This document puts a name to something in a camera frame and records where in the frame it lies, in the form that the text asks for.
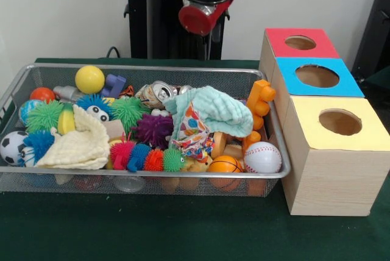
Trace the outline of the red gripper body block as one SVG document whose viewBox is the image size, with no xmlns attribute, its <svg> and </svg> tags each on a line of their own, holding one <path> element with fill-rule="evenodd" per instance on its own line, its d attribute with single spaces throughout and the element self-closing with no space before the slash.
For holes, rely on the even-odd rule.
<svg viewBox="0 0 390 261">
<path fill-rule="evenodd" d="M 201 4 L 193 0 L 182 0 L 183 7 L 179 10 L 179 21 L 182 27 L 196 35 L 206 36 L 216 26 L 218 19 L 230 7 L 233 0 L 220 3 Z"/>
</svg>

